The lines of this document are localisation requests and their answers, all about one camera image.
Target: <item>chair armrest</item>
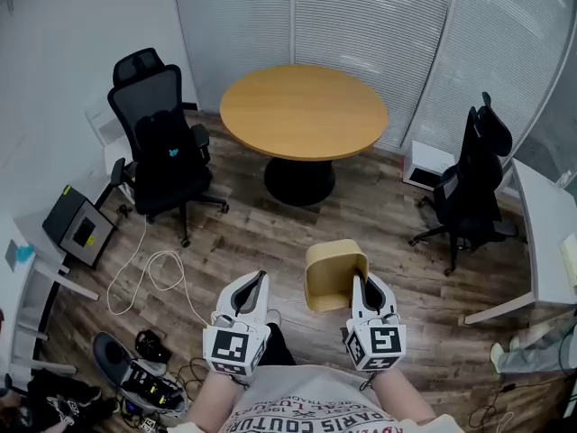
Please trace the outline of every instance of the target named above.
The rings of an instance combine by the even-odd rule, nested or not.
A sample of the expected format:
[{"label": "chair armrest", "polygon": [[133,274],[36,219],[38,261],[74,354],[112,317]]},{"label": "chair armrest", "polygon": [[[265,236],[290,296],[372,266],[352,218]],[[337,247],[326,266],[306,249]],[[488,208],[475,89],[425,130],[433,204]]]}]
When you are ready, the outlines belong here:
[{"label": "chair armrest", "polygon": [[121,184],[124,183],[124,165],[126,163],[126,159],[121,157],[114,163],[114,167],[112,168],[112,174],[110,175],[110,185],[113,188],[118,188]]},{"label": "chair armrest", "polygon": [[195,137],[195,142],[198,148],[206,148],[209,144],[208,131],[202,124],[192,125],[190,127],[192,134]]},{"label": "chair armrest", "polygon": [[509,220],[493,221],[493,229],[506,237],[517,237],[519,233],[517,227]]}]

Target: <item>black table base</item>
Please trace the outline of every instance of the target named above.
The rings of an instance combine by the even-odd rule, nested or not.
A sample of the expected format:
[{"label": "black table base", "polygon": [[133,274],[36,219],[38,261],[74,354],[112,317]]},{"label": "black table base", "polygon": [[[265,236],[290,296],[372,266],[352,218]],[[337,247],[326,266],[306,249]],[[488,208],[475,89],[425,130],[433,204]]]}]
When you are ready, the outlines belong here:
[{"label": "black table base", "polygon": [[274,158],[264,171],[264,184],[270,194],[290,206],[312,206],[334,188],[331,161],[287,161]]}]

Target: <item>white wall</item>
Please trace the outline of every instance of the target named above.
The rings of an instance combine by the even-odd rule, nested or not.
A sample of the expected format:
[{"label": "white wall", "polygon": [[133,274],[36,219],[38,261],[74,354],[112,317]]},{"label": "white wall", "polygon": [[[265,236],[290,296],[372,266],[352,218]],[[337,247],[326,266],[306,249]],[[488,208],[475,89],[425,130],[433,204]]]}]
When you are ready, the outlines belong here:
[{"label": "white wall", "polygon": [[102,188],[102,177],[87,184],[104,162],[84,109],[112,87],[119,59],[149,46],[181,67],[183,100],[196,102],[175,0],[0,6],[0,217],[44,211],[68,183]]}]

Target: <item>small box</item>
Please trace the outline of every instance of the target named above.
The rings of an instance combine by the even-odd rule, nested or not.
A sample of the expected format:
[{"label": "small box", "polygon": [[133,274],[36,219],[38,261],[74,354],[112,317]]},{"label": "small box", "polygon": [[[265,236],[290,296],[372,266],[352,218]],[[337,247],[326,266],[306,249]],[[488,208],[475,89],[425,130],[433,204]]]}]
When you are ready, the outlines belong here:
[{"label": "small box", "polygon": [[42,228],[54,244],[94,268],[114,225],[87,198],[67,186]]},{"label": "small box", "polygon": [[412,141],[404,160],[403,181],[432,191],[441,175],[454,166],[454,156],[428,144]]}]

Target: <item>round wooden table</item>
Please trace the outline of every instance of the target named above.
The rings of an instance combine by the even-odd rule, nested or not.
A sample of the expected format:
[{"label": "round wooden table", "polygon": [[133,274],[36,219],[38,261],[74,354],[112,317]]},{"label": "round wooden table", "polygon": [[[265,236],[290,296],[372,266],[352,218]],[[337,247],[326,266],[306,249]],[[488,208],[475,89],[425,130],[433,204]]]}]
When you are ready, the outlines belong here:
[{"label": "round wooden table", "polygon": [[236,139],[274,157],[265,185],[292,206],[326,198],[334,187],[331,161],[370,148],[389,124],[372,88],[340,70],[308,65],[241,78],[224,94],[220,114]]}]

